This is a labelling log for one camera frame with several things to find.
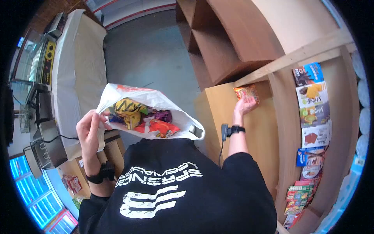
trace red stripe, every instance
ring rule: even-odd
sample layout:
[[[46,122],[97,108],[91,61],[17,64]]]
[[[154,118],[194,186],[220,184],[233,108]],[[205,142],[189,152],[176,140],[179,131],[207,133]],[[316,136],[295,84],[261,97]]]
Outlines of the red stripe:
[[[132,16],[134,16],[134,15],[138,15],[138,14],[141,14],[141,13],[144,13],[144,12],[147,12],[147,11],[150,11],[150,10],[155,10],[155,9],[164,8],[164,7],[169,7],[169,6],[175,6],[175,5],[176,5],[176,3],[172,3],[172,4],[162,5],[162,6],[156,6],[156,7],[153,7],[153,8],[149,8],[149,9],[147,9],[147,10],[141,10],[141,11],[139,11],[139,12],[136,12],[136,13],[134,13],[134,14],[131,14],[131,15],[125,16],[125,17],[123,17],[123,18],[121,18],[121,19],[119,19],[119,20],[116,20],[116,21],[114,21],[114,22],[108,24],[107,26],[105,26],[105,28],[108,28],[108,27],[112,26],[113,24],[116,24],[116,23],[118,23],[118,22],[120,22],[120,21],[122,21],[122,20],[125,20],[125,19],[127,19],[127,18],[130,18],[130,17],[132,17]]]
[[[65,211],[66,211],[66,209],[63,209],[62,211],[60,211],[59,213],[58,213],[58,215],[57,216],[60,216],[61,214],[61,217],[60,218],[58,218],[58,220],[55,222],[55,224],[49,229],[49,231],[51,231],[52,229],[54,229],[55,227],[56,227],[56,225],[58,224],[58,222],[60,221],[60,220],[62,220],[62,218],[64,217],[64,213],[65,213]]]
[[[104,7],[107,7],[107,6],[111,5],[112,3],[115,3],[116,1],[118,1],[118,0],[113,0],[113,1],[108,2],[107,4],[102,5],[98,9],[94,10],[93,13],[98,12],[99,10],[103,9]]]

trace white plastic bag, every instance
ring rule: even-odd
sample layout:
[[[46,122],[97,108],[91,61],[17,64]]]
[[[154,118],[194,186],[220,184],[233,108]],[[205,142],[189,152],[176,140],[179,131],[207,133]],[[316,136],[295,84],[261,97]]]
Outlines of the white plastic bag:
[[[108,107],[123,98],[130,98],[136,102],[142,103],[156,110],[169,110],[173,116],[172,124],[180,128],[180,131],[174,133],[167,139],[187,138],[191,140],[203,140],[205,136],[204,127],[194,118],[189,116],[186,112],[169,100],[162,92],[148,88],[134,88],[126,85],[107,84],[96,112],[100,114]],[[165,139],[156,137],[155,132],[140,133],[133,130],[127,130],[124,125],[107,122],[113,129],[129,132],[138,137],[146,139]],[[201,137],[197,137],[189,131],[190,126],[202,130]]]

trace purple snack bag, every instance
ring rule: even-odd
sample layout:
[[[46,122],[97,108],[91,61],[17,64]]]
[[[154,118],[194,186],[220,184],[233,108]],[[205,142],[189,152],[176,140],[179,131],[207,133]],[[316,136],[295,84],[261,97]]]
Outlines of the purple snack bag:
[[[169,124],[171,124],[171,122],[173,121],[173,117],[169,110],[160,110],[159,112],[156,112],[156,113],[150,113],[149,115],[146,116],[146,118],[151,117],[151,116],[154,116],[155,119],[167,122]]]

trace right hand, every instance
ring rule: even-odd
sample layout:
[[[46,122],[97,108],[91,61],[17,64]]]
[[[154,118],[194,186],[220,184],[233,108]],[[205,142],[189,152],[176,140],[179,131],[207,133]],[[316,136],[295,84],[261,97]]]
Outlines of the right hand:
[[[105,116],[109,115],[108,111],[104,111],[99,115],[95,110],[90,110],[83,118],[77,123],[77,133],[82,148],[82,157],[96,156],[99,149],[99,140],[97,138],[97,130],[99,128],[99,121],[104,124],[108,130],[112,130],[106,121]]]
[[[250,96],[240,99],[234,108],[234,116],[243,117],[256,106],[255,98]]]

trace black wristband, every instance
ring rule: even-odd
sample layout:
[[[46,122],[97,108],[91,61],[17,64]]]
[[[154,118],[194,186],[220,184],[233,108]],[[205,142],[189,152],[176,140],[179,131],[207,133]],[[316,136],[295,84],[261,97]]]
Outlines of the black wristband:
[[[238,133],[240,131],[245,133],[245,128],[242,128],[239,125],[233,125],[231,128],[227,129],[227,136],[230,137],[233,133]]]
[[[97,175],[86,176],[89,182],[94,184],[102,183],[104,178],[108,178],[108,180],[114,180],[114,166],[111,162],[106,161],[105,163],[101,164],[100,171]]]

